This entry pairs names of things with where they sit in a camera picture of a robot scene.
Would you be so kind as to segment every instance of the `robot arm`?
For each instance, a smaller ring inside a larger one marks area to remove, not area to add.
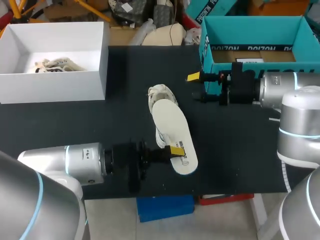
[[[320,165],[320,87],[284,94],[278,134],[278,157],[297,167]]]
[[[52,171],[66,173],[82,186],[103,183],[108,169],[100,143],[27,150],[19,155],[18,161],[42,174]]]
[[[43,175],[0,152],[1,238],[90,240],[82,189],[74,178]]]

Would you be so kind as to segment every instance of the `black tabletop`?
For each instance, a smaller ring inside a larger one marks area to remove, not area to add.
[[[276,154],[279,122],[269,120],[279,113],[192,100],[191,93],[203,86],[185,79],[200,69],[199,59],[196,46],[110,47],[105,101],[2,104],[0,150],[16,158],[29,149],[95,142],[108,149],[142,139],[157,148],[147,92],[165,84],[188,121],[197,170],[183,176],[170,164],[155,163],[134,195],[118,172],[104,184],[85,186],[86,199],[286,192]],[[287,166],[291,187],[310,172]]]

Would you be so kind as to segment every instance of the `white cardboard box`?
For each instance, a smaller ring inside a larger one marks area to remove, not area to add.
[[[0,38],[0,103],[104,100],[109,26],[104,22],[10,24]],[[26,73],[70,58],[86,71]]]

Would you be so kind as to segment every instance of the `tiled floor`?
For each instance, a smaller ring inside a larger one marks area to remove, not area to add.
[[[265,194],[266,210],[281,198]],[[256,240],[248,201],[196,205],[193,214],[139,222],[135,198],[87,200],[91,240]]]

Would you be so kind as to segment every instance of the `table leg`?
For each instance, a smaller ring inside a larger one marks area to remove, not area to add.
[[[258,240],[272,240],[280,230],[279,210],[281,203],[282,200],[273,208],[271,214],[267,217],[262,195],[255,194],[254,198],[250,200]]]

